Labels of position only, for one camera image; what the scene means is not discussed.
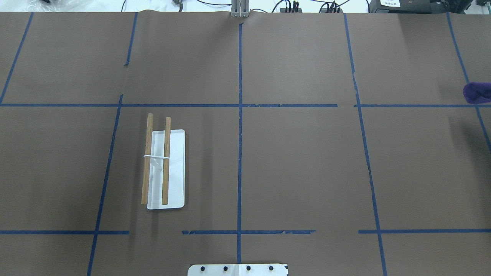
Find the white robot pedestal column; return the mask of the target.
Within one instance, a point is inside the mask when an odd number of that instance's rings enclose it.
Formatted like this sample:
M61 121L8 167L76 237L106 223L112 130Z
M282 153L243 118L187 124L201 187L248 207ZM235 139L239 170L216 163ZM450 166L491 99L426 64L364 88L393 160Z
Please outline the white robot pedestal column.
M196 264L189 267L188 276L288 276L287 264Z

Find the white wooden towel rack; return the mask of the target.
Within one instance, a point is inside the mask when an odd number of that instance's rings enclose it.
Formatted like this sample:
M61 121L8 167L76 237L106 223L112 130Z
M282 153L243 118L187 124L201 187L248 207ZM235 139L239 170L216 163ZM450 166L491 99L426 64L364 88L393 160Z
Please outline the white wooden towel rack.
M147 114L141 203L148 210L179 209L185 205L186 133L171 129L154 130L154 115Z

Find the black box with label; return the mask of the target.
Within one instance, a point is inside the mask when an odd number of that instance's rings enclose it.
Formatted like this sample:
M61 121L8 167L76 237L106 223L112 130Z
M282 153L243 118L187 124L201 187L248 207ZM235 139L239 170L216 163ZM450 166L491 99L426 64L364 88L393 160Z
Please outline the black box with label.
M472 0L371 0L370 13L462 14Z

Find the purple towel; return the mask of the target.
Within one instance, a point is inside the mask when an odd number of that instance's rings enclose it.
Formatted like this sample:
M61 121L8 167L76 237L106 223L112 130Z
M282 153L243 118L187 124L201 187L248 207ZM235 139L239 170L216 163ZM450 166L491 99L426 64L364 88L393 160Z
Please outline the purple towel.
M463 88L463 96L469 104L486 104L491 102L490 82L470 82Z

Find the aluminium frame post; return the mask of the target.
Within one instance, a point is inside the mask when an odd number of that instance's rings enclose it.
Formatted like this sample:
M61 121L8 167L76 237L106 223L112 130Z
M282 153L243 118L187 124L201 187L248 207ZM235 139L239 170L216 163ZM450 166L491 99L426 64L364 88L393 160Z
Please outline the aluminium frame post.
M249 17L250 8L249 0L232 0L231 1L231 17L246 18Z

